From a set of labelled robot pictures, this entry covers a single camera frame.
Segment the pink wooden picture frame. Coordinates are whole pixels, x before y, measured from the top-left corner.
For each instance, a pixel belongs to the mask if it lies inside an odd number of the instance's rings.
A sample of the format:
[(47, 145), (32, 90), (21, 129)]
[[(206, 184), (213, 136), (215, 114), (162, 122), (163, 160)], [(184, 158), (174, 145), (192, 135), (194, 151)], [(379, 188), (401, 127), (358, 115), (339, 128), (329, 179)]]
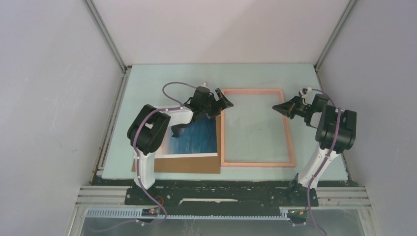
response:
[[(222, 90), (224, 95), (226, 96), (228, 93), (277, 93), (280, 95), (281, 102), (284, 102), (284, 92), (280, 88), (224, 88)], [(221, 165), (223, 167), (274, 167), (274, 168), (293, 168), (296, 167), (296, 154), (295, 154), (295, 148), (294, 148), (294, 142), (292, 137), (292, 132), (290, 130), (289, 125), (289, 119), (285, 117), (284, 123), (287, 125), (286, 132), (287, 132), (287, 146), (289, 149), (289, 156), (290, 156), (290, 162), (289, 163), (227, 163), (225, 161), (225, 135), (224, 135), (224, 115), (225, 110), (221, 113), (221, 122), (220, 122), (220, 132), (218, 133), (218, 136), (220, 137), (221, 141)]]

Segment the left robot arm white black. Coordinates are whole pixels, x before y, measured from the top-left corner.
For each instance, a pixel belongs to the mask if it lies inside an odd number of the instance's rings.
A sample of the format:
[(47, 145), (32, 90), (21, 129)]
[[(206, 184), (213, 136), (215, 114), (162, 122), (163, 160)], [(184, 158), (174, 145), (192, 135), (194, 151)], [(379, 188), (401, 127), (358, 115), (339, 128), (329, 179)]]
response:
[(172, 129), (174, 136), (178, 137), (182, 128), (202, 116), (215, 118), (233, 106), (221, 89), (211, 92), (205, 86), (198, 86), (194, 94), (185, 102), (179, 102), (178, 106), (146, 104), (142, 107), (127, 131), (127, 138), (135, 152), (134, 182), (140, 187), (136, 198), (142, 204), (149, 205), (155, 200), (155, 191), (150, 188), (155, 183), (155, 154), (164, 141), (166, 131)]

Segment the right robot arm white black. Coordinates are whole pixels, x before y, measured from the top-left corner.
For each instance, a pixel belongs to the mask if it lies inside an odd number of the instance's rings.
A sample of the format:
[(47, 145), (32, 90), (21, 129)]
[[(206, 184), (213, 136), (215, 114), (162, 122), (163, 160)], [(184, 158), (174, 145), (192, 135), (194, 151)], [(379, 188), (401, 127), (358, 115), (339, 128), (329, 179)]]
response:
[(330, 163), (355, 143), (357, 112), (341, 110), (329, 102), (327, 96), (316, 94), (312, 103), (307, 104), (304, 96), (298, 95), (272, 107), (289, 119), (299, 116), (306, 126), (316, 129), (317, 146), (306, 166), (290, 182), (286, 192), (286, 199), (291, 205), (298, 206), (306, 196), (309, 198)]

